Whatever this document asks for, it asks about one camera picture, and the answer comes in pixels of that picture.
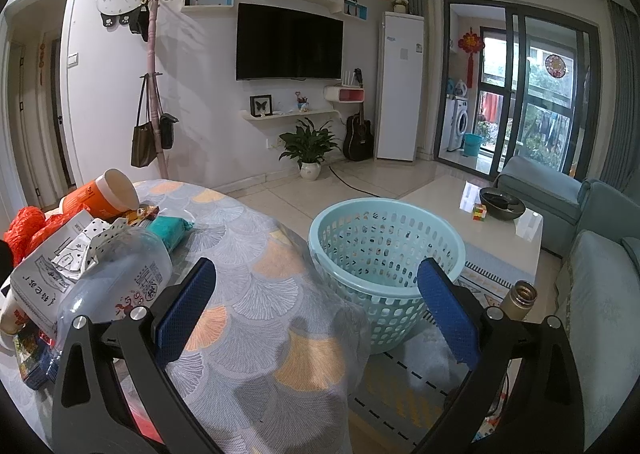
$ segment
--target guitar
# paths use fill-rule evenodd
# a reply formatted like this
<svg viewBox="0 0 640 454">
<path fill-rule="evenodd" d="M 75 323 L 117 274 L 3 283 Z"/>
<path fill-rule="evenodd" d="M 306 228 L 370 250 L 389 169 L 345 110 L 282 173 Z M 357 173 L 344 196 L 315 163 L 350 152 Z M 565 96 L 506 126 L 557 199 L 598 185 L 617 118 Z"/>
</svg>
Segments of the guitar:
<svg viewBox="0 0 640 454">
<path fill-rule="evenodd" d="M 362 70 L 354 70 L 356 80 L 361 88 Z M 347 160 L 362 161 L 373 157 L 373 133 L 371 133 L 371 122 L 364 118 L 364 104 L 360 103 L 360 111 L 347 118 L 347 134 L 344 137 L 342 153 Z"/>
</svg>

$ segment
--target thermos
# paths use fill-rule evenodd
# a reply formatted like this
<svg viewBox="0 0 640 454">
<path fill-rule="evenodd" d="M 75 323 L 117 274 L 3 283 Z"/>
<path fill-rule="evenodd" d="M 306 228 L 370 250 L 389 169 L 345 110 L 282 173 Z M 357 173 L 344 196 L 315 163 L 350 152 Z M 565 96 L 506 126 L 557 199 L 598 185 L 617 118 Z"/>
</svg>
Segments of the thermos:
<svg viewBox="0 0 640 454">
<path fill-rule="evenodd" d="M 527 281 L 517 281 L 500 304 L 500 309 L 511 320 L 524 320 L 537 296 L 538 292 Z"/>
</svg>

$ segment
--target gray floral tablecloth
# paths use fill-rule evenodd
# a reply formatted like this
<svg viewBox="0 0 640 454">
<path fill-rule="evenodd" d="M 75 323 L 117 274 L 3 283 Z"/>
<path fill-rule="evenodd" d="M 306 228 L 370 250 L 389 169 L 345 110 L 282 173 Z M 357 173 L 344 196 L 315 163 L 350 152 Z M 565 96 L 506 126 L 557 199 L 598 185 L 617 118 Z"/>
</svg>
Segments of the gray floral tablecloth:
<svg viewBox="0 0 640 454">
<path fill-rule="evenodd" d="M 216 266 L 213 296 L 166 370 L 204 429 L 226 453 L 351 452 L 347 395 L 369 355 L 362 309 L 320 285 L 305 240 L 276 220 L 187 183 L 136 190 L 141 203 L 194 216 L 172 254 L 173 283 L 200 257 Z M 50 396 L 24 386 L 8 354 L 0 353 L 0 380 L 49 439 Z M 128 376 L 122 387 L 144 416 Z"/>
</svg>

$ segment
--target washing machine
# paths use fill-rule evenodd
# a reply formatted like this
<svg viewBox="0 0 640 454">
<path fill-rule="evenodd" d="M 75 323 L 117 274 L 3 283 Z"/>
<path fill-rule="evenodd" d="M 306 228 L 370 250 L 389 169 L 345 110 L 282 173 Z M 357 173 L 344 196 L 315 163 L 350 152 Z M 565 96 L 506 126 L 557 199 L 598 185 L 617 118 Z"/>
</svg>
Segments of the washing machine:
<svg viewBox="0 0 640 454">
<path fill-rule="evenodd" d="M 447 151 L 460 149 L 467 124 L 466 98 L 454 97 L 447 99 L 444 122 L 442 123 L 440 149 L 446 149 Z"/>
</svg>

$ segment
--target black bowl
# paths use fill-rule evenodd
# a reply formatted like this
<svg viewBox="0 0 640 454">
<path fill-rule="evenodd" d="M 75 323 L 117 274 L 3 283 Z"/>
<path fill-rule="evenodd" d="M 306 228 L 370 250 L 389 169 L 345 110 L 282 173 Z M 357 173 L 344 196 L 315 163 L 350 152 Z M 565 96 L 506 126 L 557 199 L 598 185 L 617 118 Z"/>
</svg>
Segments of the black bowl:
<svg viewBox="0 0 640 454">
<path fill-rule="evenodd" d="M 491 216 L 505 221 L 519 218 L 526 210 L 521 200 L 495 187 L 480 189 L 480 202 L 486 205 L 486 210 Z"/>
</svg>

